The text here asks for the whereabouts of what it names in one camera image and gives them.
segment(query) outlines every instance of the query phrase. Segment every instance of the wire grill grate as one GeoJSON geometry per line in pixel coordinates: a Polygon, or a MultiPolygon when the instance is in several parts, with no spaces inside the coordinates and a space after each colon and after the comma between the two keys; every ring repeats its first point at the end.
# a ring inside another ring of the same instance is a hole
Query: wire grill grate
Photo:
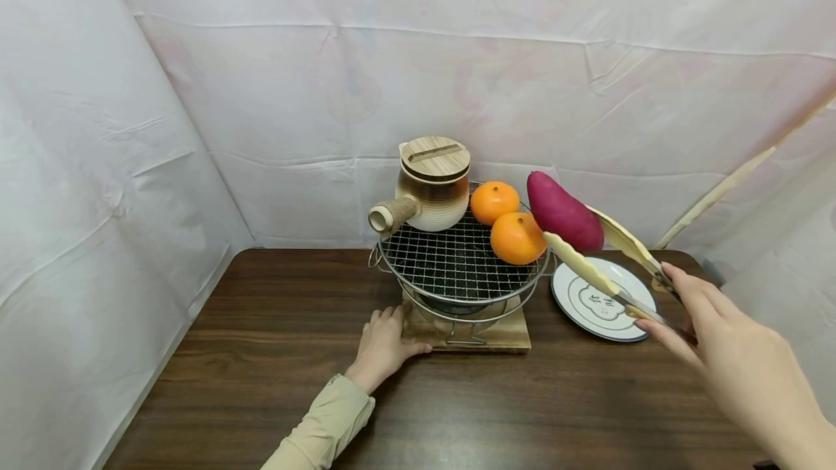
{"type": "MultiPolygon", "coordinates": [[[[471,191],[478,184],[471,183],[471,191]]],[[[403,224],[380,252],[397,276],[419,292],[466,304],[510,298],[537,281],[548,263],[548,250],[529,265],[510,265],[491,250],[491,229],[468,208],[453,227],[427,233],[403,224]]]]}

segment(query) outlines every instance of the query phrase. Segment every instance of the sweet potato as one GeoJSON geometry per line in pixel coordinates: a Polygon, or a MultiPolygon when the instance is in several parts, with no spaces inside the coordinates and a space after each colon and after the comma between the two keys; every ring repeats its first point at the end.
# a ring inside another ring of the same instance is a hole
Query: sweet potato
{"type": "Polygon", "coordinates": [[[541,171],[528,175],[528,201],[540,229],[559,235],[578,252],[601,250],[604,229],[592,211],[541,171]]]}

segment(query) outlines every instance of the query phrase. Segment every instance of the beige sleeve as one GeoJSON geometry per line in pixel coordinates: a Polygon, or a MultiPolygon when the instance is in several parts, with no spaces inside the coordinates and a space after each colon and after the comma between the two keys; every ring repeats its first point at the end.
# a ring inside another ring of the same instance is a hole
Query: beige sleeve
{"type": "Polygon", "coordinates": [[[373,397],[345,376],[332,377],[262,470],[330,469],[373,410],[373,397]]]}

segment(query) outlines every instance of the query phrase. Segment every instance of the wooden table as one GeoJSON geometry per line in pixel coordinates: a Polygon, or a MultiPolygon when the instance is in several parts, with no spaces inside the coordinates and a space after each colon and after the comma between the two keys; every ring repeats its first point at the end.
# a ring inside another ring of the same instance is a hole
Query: wooden table
{"type": "MultiPolygon", "coordinates": [[[[367,255],[238,255],[106,468],[258,469],[351,363],[371,311],[400,301],[367,255]]],[[[603,256],[647,281],[619,252],[603,256]]],[[[657,257],[704,276],[682,252],[657,257]]],[[[409,362],[335,468],[714,470],[762,458],[654,340],[597,339],[557,308],[548,280],[537,290],[529,354],[409,362]]],[[[680,310],[658,299],[663,314],[680,310]]]]}

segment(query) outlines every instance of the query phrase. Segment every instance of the plate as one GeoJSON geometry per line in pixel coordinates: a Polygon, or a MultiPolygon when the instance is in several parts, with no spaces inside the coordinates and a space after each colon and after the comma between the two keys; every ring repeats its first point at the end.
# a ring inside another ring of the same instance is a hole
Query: plate
{"type": "MultiPolygon", "coordinates": [[[[626,268],[600,257],[587,257],[586,260],[626,293],[656,310],[650,290],[626,268]]],[[[627,316],[623,305],[595,289],[566,263],[560,263],[552,276],[552,294],[570,320],[595,336],[613,342],[640,342],[647,337],[646,332],[634,325],[636,320],[627,316]]]]}

